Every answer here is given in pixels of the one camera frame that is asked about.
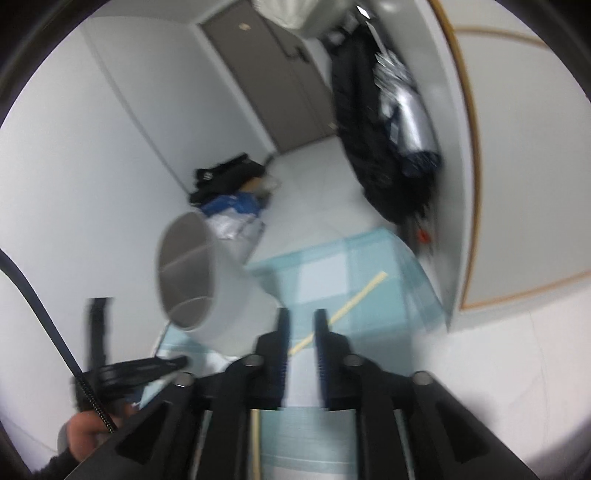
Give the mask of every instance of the red object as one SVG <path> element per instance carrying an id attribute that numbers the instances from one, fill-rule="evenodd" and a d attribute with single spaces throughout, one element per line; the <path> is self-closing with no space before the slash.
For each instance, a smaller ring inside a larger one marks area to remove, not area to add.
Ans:
<path id="1" fill-rule="evenodd" d="M 417 232 L 417 238 L 419 243 L 422 244 L 430 244 L 431 243 L 431 235 L 426 230 L 420 228 Z"/>

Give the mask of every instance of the black jacket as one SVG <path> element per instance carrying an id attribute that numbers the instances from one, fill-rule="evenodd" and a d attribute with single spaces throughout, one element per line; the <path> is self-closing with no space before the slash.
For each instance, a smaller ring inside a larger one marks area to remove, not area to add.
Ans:
<path id="1" fill-rule="evenodd" d="M 64 480 L 77 466 L 78 461 L 67 449 L 49 460 L 49 463 L 43 469 L 33 473 L 30 480 Z"/>
<path id="2" fill-rule="evenodd" d="M 332 58 L 332 88 L 338 133 L 347 158 L 370 204 L 388 221 L 401 224 L 422 214 L 433 178 L 402 175 L 400 157 L 379 118 L 374 81 L 378 46 L 361 25 L 338 46 L 325 43 Z"/>

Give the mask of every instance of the black sleeve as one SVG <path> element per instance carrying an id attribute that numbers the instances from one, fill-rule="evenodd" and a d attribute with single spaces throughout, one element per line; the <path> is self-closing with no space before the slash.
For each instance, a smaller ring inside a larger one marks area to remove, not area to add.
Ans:
<path id="1" fill-rule="evenodd" d="M 74 468 L 78 466 L 78 461 L 67 449 L 61 455 L 58 455 L 51 460 L 38 472 L 33 473 L 31 479 L 33 480 L 64 480 Z"/>

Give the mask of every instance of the brown door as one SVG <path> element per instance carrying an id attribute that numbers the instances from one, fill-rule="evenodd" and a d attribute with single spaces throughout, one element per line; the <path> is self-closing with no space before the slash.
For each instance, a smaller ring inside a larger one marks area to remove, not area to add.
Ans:
<path id="1" fill-rule="evenodd" d="M 333 135 L 332 96 L 304 44 L 239 1 L 203 25 L 283 153 Z"/>

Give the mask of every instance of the pile of clothes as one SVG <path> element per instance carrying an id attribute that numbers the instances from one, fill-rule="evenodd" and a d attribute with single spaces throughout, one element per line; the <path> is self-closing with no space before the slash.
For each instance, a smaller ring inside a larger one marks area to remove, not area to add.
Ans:
<path id="1" fill-rule="evenodd" d="M 246 153 L 213 168 L 195 170 L 197 190 L 189 203 L 203 212 L 212 231 L 241 263 L 264 230 L 260 214 L 271 194 L 264 177 L 265 167 Z"/>

